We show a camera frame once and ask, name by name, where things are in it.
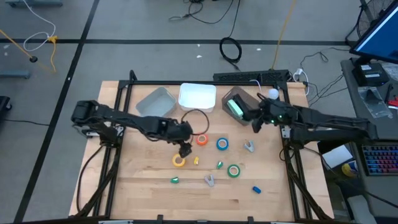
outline green tape roll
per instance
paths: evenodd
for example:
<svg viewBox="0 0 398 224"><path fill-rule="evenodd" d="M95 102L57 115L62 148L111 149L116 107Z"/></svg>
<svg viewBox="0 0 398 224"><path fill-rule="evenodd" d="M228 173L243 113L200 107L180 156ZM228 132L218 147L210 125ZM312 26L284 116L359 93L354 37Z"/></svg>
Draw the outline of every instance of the green tape roll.
<svg viewBox="0 0 398 224"><path fill-rule="evenodd" d="M235 168L238 172L236 174L231 173L231 169ZM241 169L238 167L238 165L232 164L228 167L227 173L230 177L235 178L238 177L239 174L241 174Z"/></svg>

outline white cable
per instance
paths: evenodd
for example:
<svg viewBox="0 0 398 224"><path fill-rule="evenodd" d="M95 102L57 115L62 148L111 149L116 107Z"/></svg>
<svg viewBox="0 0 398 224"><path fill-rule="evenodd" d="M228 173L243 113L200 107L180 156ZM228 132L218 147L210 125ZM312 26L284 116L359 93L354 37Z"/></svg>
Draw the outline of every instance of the white cable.
<svg viewBox="0 0 398 224"><path fill-rule="evenodd" d="M258 80L249 80L250 82L257 82L257 84L259 85L259 88L260 88L260 93L262 93L262 90L261 90L261 85L260 85L260 83L258 82Z"/></svg>
<svg viewBox="0 0 398 224"><path fill-rule="evenodd" d="M28 51L28 52L32 52L32 51L34 51L34 50L37 50L37 49L41 48L41 47L47 42L47 39L48 39L48 38L54 36L56 27L55 27L55 24L54 24L54 23L52 23L52 22L50 22L50 21L44 19L43 17L37 15L37 14L30 8L30 6L26 3L26 0L23 0L23 2L24 2L25 5L27 6L27 8L33 13L33 15L37 16L39 19L42 19L42 20L45 21L45 22L48 22L49 24L51 24L51 25L54 27L54 30L53 30L53 32L52 32L51 35L49 35L49 33L47 33L47 32L38 32L38 33L35 33L35 34L33 34L32 36L28 37L28 38L24 41L24 49L25 49L26 51ZM33 37L39 35L39 34L45 34L45 35L47 36L46 40L45 40L42 44L40 44L38 47L36 47L35 49L28 50L28 49L26 48L26 46L25 46L25 45L26 45L26 42L27 42L28 40L30 40L31 38L33 38Z"/></svg>
<svg viewBox="0 0 398 224"><path fill-rule="evenodd" d="M298 68L297 71L293 74L293 80L295 82L297 82L297 80L294 78L294 76L298 75L300 77L301 74L304 74L306 82L308 83L308 76L307 74L304 72L304 70L302 70L301 68ZM305 92L305 95L307 96L310 93L310 88L307 86L307 91Z"/></svg>

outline black keyboard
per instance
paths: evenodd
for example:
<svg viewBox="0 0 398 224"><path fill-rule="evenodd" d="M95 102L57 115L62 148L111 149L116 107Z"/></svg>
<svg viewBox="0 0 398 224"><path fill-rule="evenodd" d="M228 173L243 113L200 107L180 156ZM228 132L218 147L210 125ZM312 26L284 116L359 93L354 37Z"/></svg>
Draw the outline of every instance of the black keyboard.
<svg viewBox="0 0 398 224"><path fill-rule="evenodd" d="M250 80L257 80L258 82L265 84L285 82L288 77L288 70L269 70L256 72L215 73L213 75L213 80L221 82L248 82Z"/></svg>
<svg viewBox="0 0 398 224"><path fill-rule="evenodd" d="M398 144L361 147L368 175L398 175Z"/></svg>

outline wooden table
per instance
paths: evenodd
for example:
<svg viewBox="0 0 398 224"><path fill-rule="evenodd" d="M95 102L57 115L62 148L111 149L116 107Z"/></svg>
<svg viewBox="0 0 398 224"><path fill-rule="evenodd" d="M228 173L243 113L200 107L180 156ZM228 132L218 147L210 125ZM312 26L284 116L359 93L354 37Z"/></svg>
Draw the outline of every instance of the wooden table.
<svg viewBox="0 0 398 224"><path fill-rule="evenodd" d="M98 101L113 107L117 86L118 82L103 82ZM135 109L136 103L158 87L134 85L129 113L139 114ZM179 85L164 87L178 99ZM288 83L288 87L291 103L307 106L304 86L301 83ZM157 215L163 214L165 220L245 221L248 216L253 216L255 221L294 220L286 168L279 159L282 149L279 127L263 125L260 133L254 134L251 126L242 126L227 115L221 109L220 99L231 88L232 86L217 86L216 106L212 113L208 113L209 141L205 146L193 143L193 152L187 157L183 167L172 164L172 157L178 153L178 146L163 141L150 142L137 130L127 128L111 218L155 220ZM241 88L252 96L259 91L258 86ZM267 93L267 87L263 86L262 90ZM180 120L183 114L184 111L177 106L170 117ZM205 117L200 113L190 113L186 120L196 133L206 128ZM226 151L216 148L216 141L221 137L229 140ZM243 148L245 140L254 141L254 153ZM98 146L98 138L88 140L82 165ZM318 150L314 142L307 147ZM103 154L104 150L89 163L83 175L81 206L97 188ZM200 158L198 166L193 164L196 156ZM319 155L301 150L301 156L308 191L326 214L333 217ZM218 161L224 162L220 170L216 169ZM230 164L240 166L241 175L238 178L232 179L227 175L226 168ZM215 186L212 188L204 181L204 176L209 174L215 177ZM171 184L170 179L176 176L180 183ZM262 193L255 193L253 186L259 187ZM100 214L103 214L107 194L105 190ZM302 202L301 194L297 197ZM76 213L75 198L74 196L70 214ZM304 217L302 203L300 214Z"/></svg>

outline yellow cable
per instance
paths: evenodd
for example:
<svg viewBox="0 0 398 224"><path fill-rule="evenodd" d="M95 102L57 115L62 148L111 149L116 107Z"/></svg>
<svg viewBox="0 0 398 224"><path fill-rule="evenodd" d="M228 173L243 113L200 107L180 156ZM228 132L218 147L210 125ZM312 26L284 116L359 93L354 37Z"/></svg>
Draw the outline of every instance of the yellow cable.
<svg viewBox="0 0 398 224"><path fill-rule="evenodd" d="M284 26L282 28L282 32L280 32L280 36L279 36L279 40L278 40L278 44L276 45L276 51L275 51L275 57L274 57L274 63L272 63L271 69L274 69L274 66L276 64L277 58L278 58L278 50L279 50L279 45L280 45L280 41L282 40L282 36L284 35L285 29L286 29L286 24L290 19L290 16L292 15L294 6L296 4L296 0L293 0L292 5L290 6L290 10L289 13L287 14Z"/></svg>
<svg viewBox="0 0 398 224"><path fill-rule="evenodd" d="M53 58L54 58L54 55L55 55L55 51L56 51L56 49L57 49L57 45L56 45L56 43L55 43L55 40L56 40L56 39L57 39L57 36L55 36L54 41L53 41L53 40L50 40L50 41L54 44L54 50L52 51L52 55L51 55L51 58L50 58L52 68L54 69L54 73L57 72L57 69L55 69L55 65L54 65L54 62L53 62Z"/></svg>
<svg viewBox="0 0 398 224"><path fill-rule="evenodd" d="M5 32L3 32L1 29L0 29L0 33L2 34L2 35L4 35L9 41L11 41L15 46L17 46L18 48L19 48L19 50L21 50L22 52L24 52L29 58L32 58L33 56L31 56L28 52L26 52L26 50L24 50L22 47L20 47L20 45L19 44L17 44L14 40L12 40Z"/></svg>
<svg viewBox="0 0 398 224"><path fill-rule="evenodd" d="M1 33L2 35L4 35L9 41L11 41L15 46L17 46L17 47L19 48L19 50L21 50L22 52L24 52L29 58L33 58L33 56L31 56L28 52L26 52L26 50L24 50L22 47L20 47L20 45L17 44L17 42L15 42L13 39L11 39L3 30L0 29L0 33ZM55 39L57 39L57 36L53 36L53 37L54 37L54 39L53 39L53 40L50 40L50 41L53 42L53 43L55 44ZM51 72L51 73L55 73L55 72L56 72L55 66L54 66L54 64L52 63L52 57L54 56L54 53L55 53L55 46L54 46L53 54L52 54L52 56L51 56L51 64L52 64L52 66L53 66L53 70L49 69L47 66L45 66L44 64L42 64L42 63L39 62L39 61L37 61L37 64L38 64L41 68L43 68L44 70L47 70L47 71L49 71L49 72Z"/></svg>

